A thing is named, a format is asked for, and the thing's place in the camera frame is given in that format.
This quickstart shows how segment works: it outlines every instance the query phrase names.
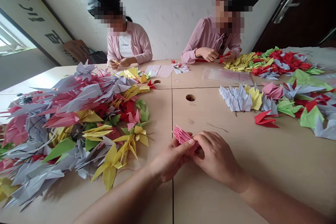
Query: table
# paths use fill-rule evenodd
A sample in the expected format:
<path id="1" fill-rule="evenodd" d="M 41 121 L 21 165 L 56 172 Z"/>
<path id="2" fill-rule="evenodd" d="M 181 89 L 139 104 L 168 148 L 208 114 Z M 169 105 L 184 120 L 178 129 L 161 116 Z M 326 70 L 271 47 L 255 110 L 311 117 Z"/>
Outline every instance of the table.
<path id="1" fill-rule="evenodd" d="M 146 130 L 150 134 L 150 148 L 137 143 L 139 162 L 128 159 L 126 166 L 130 169 L 139 169 L 158 155 L 172 138 L 172 90 L 152 90 L 140 94 L 148 104 L 149 118 L 152 120 Z M 130 177 L 133 171 L 119 170 L 114 186 Z M 155 192 L 149 205 L 145 208 L 141 223 L 171 224 L 173 222 L 173 182 L 163 184 Z M 24 211 L 19 207 L 0 209 L 1 223 L 71 223 L 81 212 L 105 193 L 102 177 L 90 182 L 78 176 L 76 172 L 67 172 L 64 178 L 57 180 L 43 197 L 38 197 Z"/>
<path id="2" fill-rule="evenodd" d="M 175 59 L 175 62 L 180 62 L 181 59 Z M 171 88 L 172 89 L 189 89 L 189 88 L 219 88 L 223 87 L 238 87 L 239 84 L 229 83 L 229 82 L 221 82 L 217 80 L 208 80 L 203 79 L 203 71 L 205 68 L 214 68 L 214 69 L 223 69 L 223 67 L 218 64 L 218 61 L 209 63 L 209 62 L 195 62 L 194 64 L 186 64 L 190 73 L 186 74 L 176 74 L 173 72 L 171 74 Z M 268 80 L 260 78 L 259 76 L 254 76 L 254 74 L 250 73 L 250 77 L 253 83 L 256 83 L 257 86 L 263 86 L 264 83 L 273 82 L 275 85 L 280 85 L 286 82 L 290 77 L 286 75 L 282 75 L 279 77 L 279 80 Z"/>
<path id="3" fill-rule="evenodd" d="M 148 62 L 139 69 L 145 70 L 150 64 L 170 65 L 170 60 Z M 276 119 L 279 129 L 256 125 L 253 112 L 239 112 L 236 116 L 218 91 L 220 85 L 228 87 L 229 84 L 202 80 L 202 67 L 209 64 L 221 68 L 216 63 L 198 62 L 190 65 L 191 73 L 178 75 L 183 82 L 175 83 L 177 75 L 173 73 L 169 78 L 157 78 L 161 81 L 156 85 L 158 90 L 139 95 L 148 104 L 152 122 L 146 130 L 153 133 L 150 137 L 155 141 L 149 140 L 150 148 L 137 144 L 140 162 L 129 159 L 127 167 L 137 170 L 149 163 L 171 139 L 175 125 L 193 133 L 216 131 L 230 144 L 237 161 L 254 176 L 334 218 L 336 143 L 315 137 L 312 130 L 300 127 L 296 118 L 286 115 Z M 16 99 L 15 94 L 31 92 L 29 86 L 50 88 L 64 75 L 73 74 L 75 68 L 53 68 L 0 92 L 0 110 L 5 110 Z M 267 80 L 258 78 L 252 77 L 252 80 L 261 88 L 261 82 Z M 187 95 L 193 95 L 195 101 L 186 100 Z M 133 172 L 119 171 L 114 185 Z M 70 172 L 23 212 L 19 212 L 18 207 L 0 209 L 0 222 L 69 223 L 104 193 L 101 177 L 91 183 Z M 141 219 L 141 223 L 164 224 L 223 221 L 266 223 L 236 194 L 212 180 L 192 162 L 183 166 L 173 181 L 158 189 Z"/>
<path id="4" fill-rule="evenodd" d="M 195 96 L 193 102 L 186 100 L 191 94 Z M 311 129 L 300 126 L 297 118 L 282 115 L 276 118 L 280 128 L 266 128 L 254 123 L 255 115 L 238 112 L 236 116 L 218 88 L 173 90 L 173 126 L 193 133 L 217 132 L 228 142 L 237 161 L 254 176 L 334 218 L 335 141 L 315 137 Z M 266 223 L 195 164 L 183 166 L 174 177 L 174 223 L 223 220 Z"/>
<path id="5" fill-rule="evenodd" d="M 130 67 L 139 67 L 139 70 L 145 71 L 148 65 L 170 65 L 170 60 L 158 60 L 158 61 L 149 61 L 144 64 L 132 64 Z M 76 72 L 77 66 L 57 66 L 46 72 L 43 72 L 39 75 L 36 75 L 28 80 L 25 80 L 19 84 L 16 84 L 10 88 L 7 88 L 0 92 L 0 95 L 16 95 L 19 93 L 29 93 L 35 91 L 33 88 L 51 88 L 53 87 L 61 78 L 66 75 L 71 75 Z M 99 64 L 97 68 L 106 69 L 106 64 Z M 126 68 L 119 68 L 115 73 L 120 72 Z M 171 75 L 168 78 L 152 78 L 152 82 L 159 81 L 155 86 L 157 89 L 171 89 Z"/>

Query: door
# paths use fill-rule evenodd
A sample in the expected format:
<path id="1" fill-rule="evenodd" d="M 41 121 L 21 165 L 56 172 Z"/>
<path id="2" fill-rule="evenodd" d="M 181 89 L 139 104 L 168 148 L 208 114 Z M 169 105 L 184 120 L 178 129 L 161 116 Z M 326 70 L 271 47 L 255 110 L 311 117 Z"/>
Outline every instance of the door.
<path id="1" fill-rule="evenodd" d="M 336 0 L 282 0 L 253 51 L 318 46 L 336 27 Z"/>

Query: pink shirt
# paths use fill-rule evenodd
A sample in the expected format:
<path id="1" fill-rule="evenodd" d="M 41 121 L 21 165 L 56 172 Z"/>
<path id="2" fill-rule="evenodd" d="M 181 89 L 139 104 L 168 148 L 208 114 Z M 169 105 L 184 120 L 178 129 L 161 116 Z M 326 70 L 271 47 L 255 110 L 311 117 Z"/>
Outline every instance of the pink shirt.
<path id="1" fill-rule="evenodd" d="M 127 22 L 126 32 L 131 35 L 131 48 L 138 64 L 145 63 L 153 59 L 151 43 L 143 27 L 137 23 Z M 115 59 L 122 60 L 119 51 L 119 37 L 107 36 L 107 61 Z"/>
<path id="2" fill-rule="evenodd" d="M 212 32 L 211 16 L 200 19 L 181 55 L 182 61 L 187 64 L 193 64 L 195 59 L 197 59 L 195 51 L 201 47 L 209 47 L 218 52 L 222 45 L 224 35 L 225 33 L 220 34 Z M 238 58 L 242 51 L 240 48 L 241 43 L 240 33 L 231 33 L 226 41 L 223 52 L 228 47 L 235 57 Z"/>

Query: window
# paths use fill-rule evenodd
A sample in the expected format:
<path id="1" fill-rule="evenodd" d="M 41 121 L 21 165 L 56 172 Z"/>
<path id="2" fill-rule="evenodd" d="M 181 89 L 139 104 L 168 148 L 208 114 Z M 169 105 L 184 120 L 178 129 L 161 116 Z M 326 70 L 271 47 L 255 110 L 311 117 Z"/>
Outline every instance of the window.
<path id="1" fill-rule="evenodd" d="M 30 48 L 36 47 L 0 14 L 0 56 Z"/>

